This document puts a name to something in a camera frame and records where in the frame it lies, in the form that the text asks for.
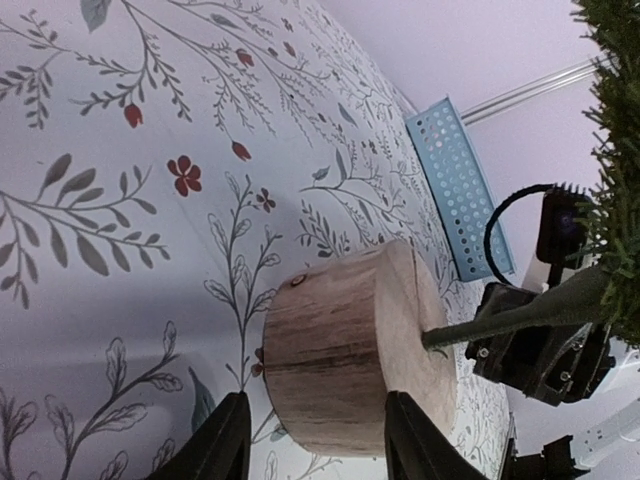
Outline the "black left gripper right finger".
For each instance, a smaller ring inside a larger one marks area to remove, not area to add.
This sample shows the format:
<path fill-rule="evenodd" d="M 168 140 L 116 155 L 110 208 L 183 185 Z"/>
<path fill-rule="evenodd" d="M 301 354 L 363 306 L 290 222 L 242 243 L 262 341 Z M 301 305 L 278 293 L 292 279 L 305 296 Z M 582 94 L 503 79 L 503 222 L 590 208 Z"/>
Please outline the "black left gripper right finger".
<path fill-rule="evenodd" d="M 487 479 L 451 445 L 407 392 L 387 394 L 384 439 L 389 479 Z"/>

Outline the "small green christmas tree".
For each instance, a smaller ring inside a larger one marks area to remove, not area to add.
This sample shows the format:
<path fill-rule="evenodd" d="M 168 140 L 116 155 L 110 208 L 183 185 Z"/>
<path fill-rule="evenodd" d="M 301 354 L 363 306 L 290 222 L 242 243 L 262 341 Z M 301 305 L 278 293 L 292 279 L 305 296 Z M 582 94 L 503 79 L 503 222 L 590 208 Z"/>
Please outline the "small green christmas tree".
<path fill-rule="evenodd" d="M 474 320 L 422 333 L 426 350 L 529 327 L 588 323 L 639 345 L 639 4 L 579 1 L 576 7 L 576 21 L 601 50 L 591 88 L 598 104 L 585 112 L 599 128 L 592 154 L 600 181 L 578 215 L 588 233 L 583 250 L 596 262 L 524 306 L 501 311 L 493 297 Z"/>

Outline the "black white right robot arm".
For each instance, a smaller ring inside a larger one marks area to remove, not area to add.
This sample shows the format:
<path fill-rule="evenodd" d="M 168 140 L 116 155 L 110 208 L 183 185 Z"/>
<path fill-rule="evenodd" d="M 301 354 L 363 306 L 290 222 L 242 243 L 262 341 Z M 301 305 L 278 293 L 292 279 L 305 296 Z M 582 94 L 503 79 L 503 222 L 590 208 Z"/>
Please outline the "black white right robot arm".
<path fill-rule="evenodd" d="M 532 327 L 469 344 L 474 374 L 506 387 L 514 401 L 512 433 L 532 434 L 544 414 L 568 410 L 639 381 L 639 352 L 603 325 Z M 503 476 L 576 479 L 616 451 L 639 441 L 639 401 L 599 414 L 585 426 L 557 433 L 535 454 L 521 455 L 511 439 Z"/>

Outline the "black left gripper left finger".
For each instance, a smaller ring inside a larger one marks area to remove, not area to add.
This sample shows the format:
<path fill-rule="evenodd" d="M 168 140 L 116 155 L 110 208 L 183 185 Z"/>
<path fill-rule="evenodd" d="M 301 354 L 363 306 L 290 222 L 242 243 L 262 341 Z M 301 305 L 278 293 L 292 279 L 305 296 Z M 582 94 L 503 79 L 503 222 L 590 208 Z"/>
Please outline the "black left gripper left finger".
<path fill-rule="evenodd" d="M 246 393 L 229 393 L 152 480 L 247 480 L 251 411 Z"/>

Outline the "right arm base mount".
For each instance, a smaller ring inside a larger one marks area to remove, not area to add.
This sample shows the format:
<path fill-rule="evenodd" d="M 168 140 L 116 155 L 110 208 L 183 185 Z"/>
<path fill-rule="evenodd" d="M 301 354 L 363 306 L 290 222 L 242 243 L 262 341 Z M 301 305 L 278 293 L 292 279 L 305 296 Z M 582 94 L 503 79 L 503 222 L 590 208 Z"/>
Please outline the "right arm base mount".
<path fill-rule="evenodd" d="M 515 416 L 509 413 L 509 430 L 501 467 L 501 480 L 578 479 L 590 469 L 579 468 L 571 454 L 571 435 L 545 445 L 540 453 L 519 455 Z"/>

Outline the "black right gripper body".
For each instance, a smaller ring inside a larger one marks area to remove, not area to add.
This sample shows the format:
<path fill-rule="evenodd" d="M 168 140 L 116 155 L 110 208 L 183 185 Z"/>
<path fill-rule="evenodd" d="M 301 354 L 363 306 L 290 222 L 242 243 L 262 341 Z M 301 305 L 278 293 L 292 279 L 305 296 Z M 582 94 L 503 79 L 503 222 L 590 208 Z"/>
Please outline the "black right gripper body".
<path fill-rule="evenodd" d="M 473 373 L 551 406 L 588 399 L 613 369 L 602 325 L 529 327 L 473 341 Z"/>

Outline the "wooden tree stump base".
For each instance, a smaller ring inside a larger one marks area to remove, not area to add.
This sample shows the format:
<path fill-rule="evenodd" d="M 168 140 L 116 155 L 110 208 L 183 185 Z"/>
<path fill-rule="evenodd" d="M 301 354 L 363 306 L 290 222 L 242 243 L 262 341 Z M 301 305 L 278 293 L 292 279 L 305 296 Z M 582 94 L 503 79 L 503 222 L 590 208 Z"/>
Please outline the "wooden tree stump base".
<path fill-rule="evenodd" d="M 380 456 L 386 397 L 401 391 L 450 433 L 455 353 L 428 352 L 421 342 L 425 331 L 446 323 L 436 281 L 402 240 L 286 279 L 263 337 L 264 379 L 280 423 L 314 454 Z"/>

